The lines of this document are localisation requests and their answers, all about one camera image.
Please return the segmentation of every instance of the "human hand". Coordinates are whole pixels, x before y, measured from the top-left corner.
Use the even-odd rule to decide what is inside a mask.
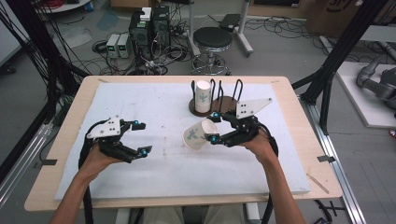
[[[276,159],[276,154],[268,141],[268,136],[263,130],[259,130],[259,133],[251,141],[240,146],[249,149],[260,163]]]
[[[78,176],[91,182],[99,173],[105,170],[107,166],[116,162],[121,161],[103,154],[99,149],[99,144],[93,144],[90,154],[88,154],[84,164],[82,164],[81,168],[78,170]]]

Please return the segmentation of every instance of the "black stool seat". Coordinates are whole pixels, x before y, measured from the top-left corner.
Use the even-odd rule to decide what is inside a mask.
[[[203,27],[194,32],[193,40],[204,48],[222,49],[231,45],[233,37],[219,27]]]

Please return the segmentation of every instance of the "white mounting plate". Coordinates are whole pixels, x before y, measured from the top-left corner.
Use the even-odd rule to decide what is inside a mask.
[[[120,117],[110,118],[106,123],[99,124],[87,134],[87,138],[109,137],[120,134]]]
[[[258,99],[248,101],[238,101],[236,103],[236,118],[244,119],[246,117],[255,115],[261,109],[271,104],[272,99]]]

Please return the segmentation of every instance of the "white paper sheet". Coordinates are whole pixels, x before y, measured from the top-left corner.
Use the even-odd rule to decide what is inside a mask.
[[[232,96],[234,84],[223,84]],[[84,134],[97,121],[119,115],[139,120],[146,130],[127,132],[121,142],[128,147],[152,146],[145,159],[110,165],[91,183],[93,198],[175,197],[200,195],[264,194],[268,186],[262,166],[243,147],[212,146],[200,150],[184,146],[182,133],[203,118],[189,110],[191,85],[153,83],[103,83],[81,125],[70,151],[55,199],[62,199],[78,170]],[[305,172],[290,138],[271,85],[245,84],[240,100],[272,98],[256,116],[267,125],[279,146],[279,159],[293,193],[310,190]],[[231,130],[223,121],[221,132]]]

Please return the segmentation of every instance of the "cardboard box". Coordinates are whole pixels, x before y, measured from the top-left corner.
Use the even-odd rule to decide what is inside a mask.
[[[316,1],[306,19],[309,33],[340,37],[359,10],[358,0]]]
[[[297,7],[300,0],[254,0],[256,5]]]
[[[249,16],[274,16],[305,19],[315,2],[315,0],[300,0],[297,7],[257,5],[252,2],[249,5],[247,14]]]
[[[112,7],[155,7],[161,0],[111,0]]]

